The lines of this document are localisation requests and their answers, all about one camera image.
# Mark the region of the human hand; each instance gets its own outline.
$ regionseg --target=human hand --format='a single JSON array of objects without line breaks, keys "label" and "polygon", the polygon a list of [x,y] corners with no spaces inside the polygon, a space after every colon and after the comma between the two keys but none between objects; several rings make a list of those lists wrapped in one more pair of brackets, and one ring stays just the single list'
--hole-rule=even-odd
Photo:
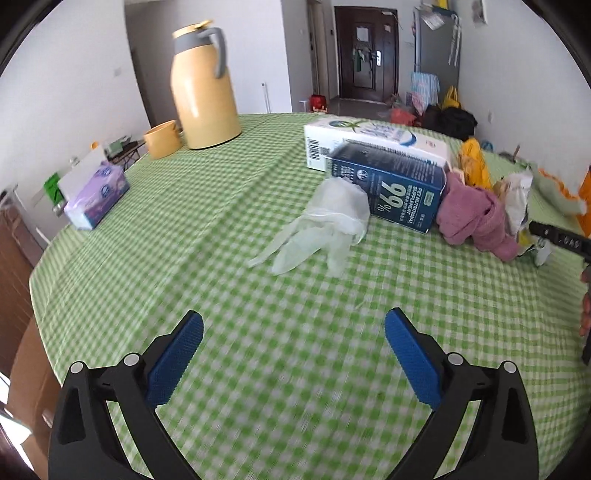
[{"label": "human hand", "polygon": [[[587,274],[587,270],[581,273],[581,282],[589,283],[591,278]],[[589,292],[583,297],[583,311],[581,313],[581,328],[579,329],[579,335],[585,336],[591,329],[591,299],[589,298]]]}]

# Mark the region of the yellow lid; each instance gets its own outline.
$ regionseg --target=yellow lid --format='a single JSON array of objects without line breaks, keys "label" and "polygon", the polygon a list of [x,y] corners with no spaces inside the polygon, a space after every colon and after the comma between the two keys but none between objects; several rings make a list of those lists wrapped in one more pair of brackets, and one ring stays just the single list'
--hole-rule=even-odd
[{"label": "yellow lid", "polygon": [[201,23],[196,23],[194,25],[189,25],[188,27],[181,28],[180,30],[177,30],[173,33],[173,38],[179,38],[181,35],[185,35],[186,33],[191,33],[196,30],[199,30],[200,28],[205,28],[211,23],[213,23],[213,20],[206,20]]}]

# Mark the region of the blue gripper pad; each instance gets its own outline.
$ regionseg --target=blue gripper pad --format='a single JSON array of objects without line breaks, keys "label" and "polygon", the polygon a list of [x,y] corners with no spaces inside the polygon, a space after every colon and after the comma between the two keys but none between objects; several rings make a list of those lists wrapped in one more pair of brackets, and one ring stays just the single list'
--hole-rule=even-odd
[{"label": "blue gripper pad", "polygon": [[197,347],[203,340],[203,319],[195,313],[175,335],[148,374],[146,402],[156,408],[168,403]]},{"label": "blue gripper pad", "polygon": [[436,410],[441,403],[441,389],[437,370],[419,345],[410,322],[402,318],[402,310],[388,312],[385,321],[386,339],[394,350],[415,395],[422,403]]}]

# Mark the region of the tissue box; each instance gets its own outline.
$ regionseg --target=tissue box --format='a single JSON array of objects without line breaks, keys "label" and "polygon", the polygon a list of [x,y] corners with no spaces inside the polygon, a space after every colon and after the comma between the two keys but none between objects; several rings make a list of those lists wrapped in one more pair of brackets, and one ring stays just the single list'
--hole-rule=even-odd
[{"label": "tissue box", "polygon": [[92,230],[129,190],[123,168],[103,162],[64,213],[80,230]]},{"label": "tissue box", "polygon": [[412,133],[384,122],[326,115],[304,127],[308,168],[326,171],[332,150],[343,141],[376,145],[443,168],[451,168],[448,145],[443,140]]},{"label": "tissue box", "polygon": [[363,188],[373,215],[421,233],[431,228],[446,184],[441,167],[352,142],[329,156],[330,174]]}]

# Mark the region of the black bag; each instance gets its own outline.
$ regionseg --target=black bag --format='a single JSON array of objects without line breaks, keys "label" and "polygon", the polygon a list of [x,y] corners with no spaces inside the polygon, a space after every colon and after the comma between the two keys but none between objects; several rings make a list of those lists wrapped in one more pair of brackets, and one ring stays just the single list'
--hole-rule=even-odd
[{"label": "black bag", "polygon": [[423,117],[423,128],[439,132],[465,142],[474,136],[478,122],[470,112],[454,106],[441,110],[430,105]]}]

